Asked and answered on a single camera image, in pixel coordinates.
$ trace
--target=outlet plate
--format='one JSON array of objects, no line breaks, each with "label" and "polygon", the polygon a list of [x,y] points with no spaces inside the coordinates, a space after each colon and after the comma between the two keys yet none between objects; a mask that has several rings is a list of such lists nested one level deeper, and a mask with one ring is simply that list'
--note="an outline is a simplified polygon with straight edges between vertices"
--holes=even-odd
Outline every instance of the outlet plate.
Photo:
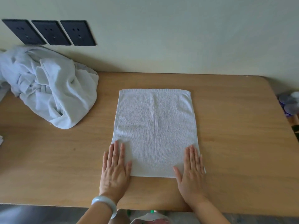
[{"label": "outlet plate", "polygon": [[46,44],[28,20],[3,19],[2,21],[25,45]]},{"label": "outlet plate", "polygon": [[95,46],[87,21],[61,20],[62,26],[75,46]]},{"label": "outlet plate", "polygon": [[34,26],[50,45],[70,46],[71,43],[61,29],[58,21],[52,20],[32,20]]}]

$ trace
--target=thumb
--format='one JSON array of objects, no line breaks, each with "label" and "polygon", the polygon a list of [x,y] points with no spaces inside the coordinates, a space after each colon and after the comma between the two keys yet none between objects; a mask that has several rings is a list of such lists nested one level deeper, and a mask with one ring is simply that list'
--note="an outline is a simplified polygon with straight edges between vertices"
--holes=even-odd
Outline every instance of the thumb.
[{"label": "thumb", "polygon": [[172,167],[172,168],[173,168],[174,174],[176,175],[176,181],[178,182],[178,184],[180,184],[182,182],[182,175],[177,167]]},{"label": "thumb", "polygon": [[126,176],[129,178],[131,175],[131,170],[132,170],[132,161],[129,161],[126,164]]}]

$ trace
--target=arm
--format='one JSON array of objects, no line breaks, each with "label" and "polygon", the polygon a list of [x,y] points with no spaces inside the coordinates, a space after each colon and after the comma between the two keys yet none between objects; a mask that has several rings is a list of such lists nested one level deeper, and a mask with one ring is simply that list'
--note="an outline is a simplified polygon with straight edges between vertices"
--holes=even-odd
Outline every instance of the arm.
[{"label": "arm", "polygon": [[[121,144],[118,157],[118,142],[111,144],[104,152],[100,194],[110,198],[116,205],[129,187],[132,162],[124,165],[125,145]],[[77,224],[107,224],[112,216],[110,207],[104,202],[95,202]]]},{"label": "arm", "polygon": [[173,167],[180,191],[185,202],[202,224],[229,224],[229,221],[208,200],[204,180],[202,156],[191,145],[185,149],[184,173]]}]

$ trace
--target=person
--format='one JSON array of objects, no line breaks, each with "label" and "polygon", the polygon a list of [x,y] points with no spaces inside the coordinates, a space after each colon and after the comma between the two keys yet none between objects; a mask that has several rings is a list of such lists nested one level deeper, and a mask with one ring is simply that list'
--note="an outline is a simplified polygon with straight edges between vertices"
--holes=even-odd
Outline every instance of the person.
[{"label": "person", "polygon": [[[115,212],[115,218],[110,219],[113,214],[112,206],[117,205],[129,186],[132,161],[125,165],[124,158],[125,146],[123,143],[121,144],[120,154],[118,155],[117,141],[110,145],[108,152],[104,152],[100,180],[100,199],[98,201],[96,198],[94,199],[95,203],[92,204],[77,224],[171,223],[168,217],[157,212],[149,213],[131,222],[125,210],[118,210],[117,213]],[[227,219],[207,197],[202,156],[198,155],[197,150],[192,145],[185,148],[183,175],[177,167],[173,167],[173,170],[179,192],[200,223],[229,224]]]}]

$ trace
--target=finger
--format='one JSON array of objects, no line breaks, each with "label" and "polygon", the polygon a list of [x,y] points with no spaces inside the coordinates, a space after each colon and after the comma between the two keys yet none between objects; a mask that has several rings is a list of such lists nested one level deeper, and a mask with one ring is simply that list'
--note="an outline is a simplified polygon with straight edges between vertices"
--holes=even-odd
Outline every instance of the finger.
[{"label": "finger", "polygon": [[106,168],[107,168],[107,159],[108,159],[108,153],[107,153],[107,151],[105,151],[104,155],[103,155],[103,167],[102,167],[102,171],[106,170]]},{"label": "finger", "polygon": [[194,158],[194,147],[193,147],[193,145],[190,145],[189,155],[190,155],[190,167],[191,167],[191,169],[196,170],[196,163],[195,163],[195,158]]},{"label": "finger", "polygon": [[197,169],[198,171],[200,171],[199,156],[198,156],[198,151],[197,151],[196,148],[194,149],[194,158],[195,158],[196,169]]},{"label": "finger", "polygon": [[126,165],[126,176],[129,178],[132,170],[132,161],[129,161]]},{"label": "finger", "polygon": [[108,152],[107,168],[111,167],[114,144],[111,144]]},{"label": "finger", "polygon": [[125,163],[125,144],[121,143],[121,152],[119,154],[118,165],[124,166]]},{"label": "finger", "polygon": [[118,163],[118,141],[115,141],[111,166],[115,167],[117,166],[117,163]]},{"label": "finger", "polygon": [[189,147],[185,148],[184,171],[190,169]]},{"label": "finger", "polygon": [[172,168],[173,168],[174,174],[176,175],[176,181],[178,182],[178,184],[180,184],[182,182],[182,175],[177,167],[172,167]]},{"label": "finger", "polygon": [[204,162],[202,161],[202,155],[200,155],[199,162],[200,162],[200,172],[204,174]]}]

